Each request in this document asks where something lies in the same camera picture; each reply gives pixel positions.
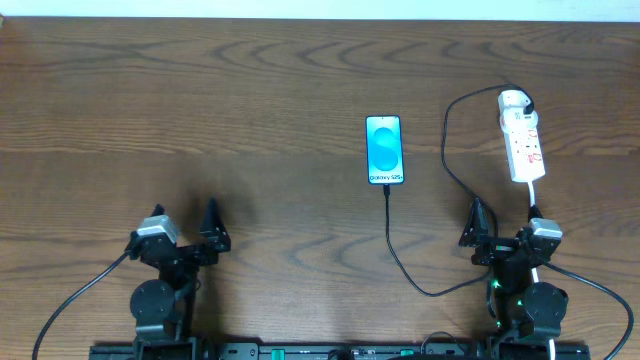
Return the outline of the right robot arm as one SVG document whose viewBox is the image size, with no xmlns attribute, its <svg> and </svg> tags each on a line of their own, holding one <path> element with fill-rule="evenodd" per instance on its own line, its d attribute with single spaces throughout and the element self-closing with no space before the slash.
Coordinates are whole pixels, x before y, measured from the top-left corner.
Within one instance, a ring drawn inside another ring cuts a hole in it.
<svg viewBox="0 0 640 360">
<path fill-rule="evenodd" d="M 549 342 L 561 333 L 568 295 L 536 279 L 533 271 L 550 259 L 561 238 L 558 224 L 543 218 L 535 206 L 529 209 L 529 223 L 515 236 L 492 236 L 481 201 L 473 201 L 459 245 L 474 250 L 474 265 L 491 270 L 489 299 L 499 323 L 497 332 L 487 341 L 492 358 L 543 357 L 550 353 Z"/>
</svg>

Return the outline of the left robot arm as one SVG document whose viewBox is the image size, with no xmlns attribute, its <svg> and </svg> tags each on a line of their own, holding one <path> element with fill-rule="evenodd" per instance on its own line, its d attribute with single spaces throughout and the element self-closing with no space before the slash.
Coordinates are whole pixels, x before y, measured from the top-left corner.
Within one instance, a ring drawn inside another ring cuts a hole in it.
<svg viewBox="0 0 640 360">
<path fill-rule="evenodd" d="M 131 295 L 136 320 L 136 359 L 215 359 L 217 349 L 191 331 L 202 267 L 218 263 L 231 250 L 231 239 L 215 199 L 210 199 L 200 235 L 202 243 L 179 246 L 178 227 L 157 205 L 130 235 L 127 255 L 158 270 L 156 279 L 139 285 Z"/>
</svg>

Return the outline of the blue screen Samsung smartphone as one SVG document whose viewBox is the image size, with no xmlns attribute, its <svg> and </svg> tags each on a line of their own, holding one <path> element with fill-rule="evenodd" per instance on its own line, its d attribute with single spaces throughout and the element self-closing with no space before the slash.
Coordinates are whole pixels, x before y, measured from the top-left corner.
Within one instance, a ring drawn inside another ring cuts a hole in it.
<svg viewBox="0 0 640 360">
<path fill-rule="evenodd" d="M 405 180 L 401 120 L 398 115 L 365 118 L 367 178 L 371 185 Z"/>
</svg>

